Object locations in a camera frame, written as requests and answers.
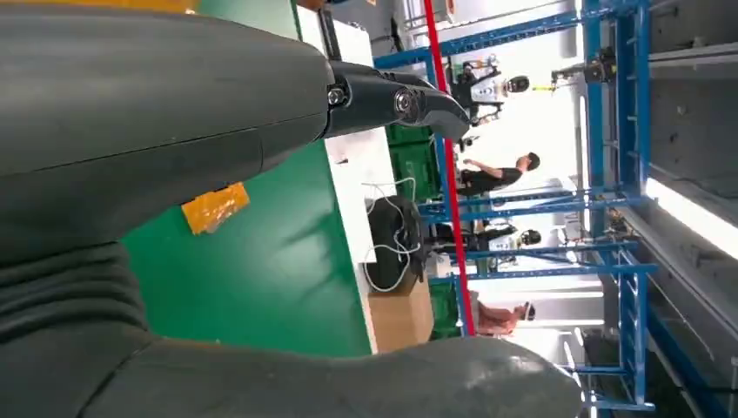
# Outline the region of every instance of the man in black shirt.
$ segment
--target man in black shirt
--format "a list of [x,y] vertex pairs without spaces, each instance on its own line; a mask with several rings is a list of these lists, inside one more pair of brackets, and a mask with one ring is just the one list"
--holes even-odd
[[507,187],[518,181],[524,172],[535,170],[540,158],[533,152],[518,158],[514,168],[492,168],[473,159],[465,159],[464,164],[476,165],[480,171],[462,170],[458,193],[461,196],[474,196]]

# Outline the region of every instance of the green plastic bin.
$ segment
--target green plastic bin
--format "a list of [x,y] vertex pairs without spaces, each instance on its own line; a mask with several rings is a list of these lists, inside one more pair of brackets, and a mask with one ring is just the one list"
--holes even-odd
[[[440,194],[440,179],[435,151],[430,143],[390,146],[392,171],[396,180],[415,179],[415,201],[424,202]],[[413,185],[405,182],[397,186],[398,193],[412,199]]]
[[386,128],[387,143],[390,146],[405,144],[427,144],[431,142],[431,128],[409,128],[407,126],[390,125]]

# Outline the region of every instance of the metal screw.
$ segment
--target metal screw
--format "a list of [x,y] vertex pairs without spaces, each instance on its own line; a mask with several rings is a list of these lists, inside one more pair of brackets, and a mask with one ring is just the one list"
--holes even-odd
[[328,91],[328,104],[331,106],[339,105],[344,101],[345,97],[346,95],[343,90],[339,87],[333,87]]
[[404,113],[410,109],[410,91],[400,91],[394,97],[394,109],[400,113]]

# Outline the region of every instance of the cardboard box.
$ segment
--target cardboard box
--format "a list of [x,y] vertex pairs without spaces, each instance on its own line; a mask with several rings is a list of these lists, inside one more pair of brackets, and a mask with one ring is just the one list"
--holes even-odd
[[369,293],[368,299],[379,353],[417,346],[430,340],[433,308],[427,278],[414,286],[405,284],[396,292]]

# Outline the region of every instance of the black t-shirt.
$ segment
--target black t-shirt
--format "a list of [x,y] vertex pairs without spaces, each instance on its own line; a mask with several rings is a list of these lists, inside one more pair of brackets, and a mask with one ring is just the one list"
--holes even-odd
[[523,173],[517,168],[502,168],[502,179],[497,179],[486,172],[472,172],[464,170],[461,172],[461,183],[466,187],[459,190],[462,196],[474,196],[483,192],[507,187],[518,181]]

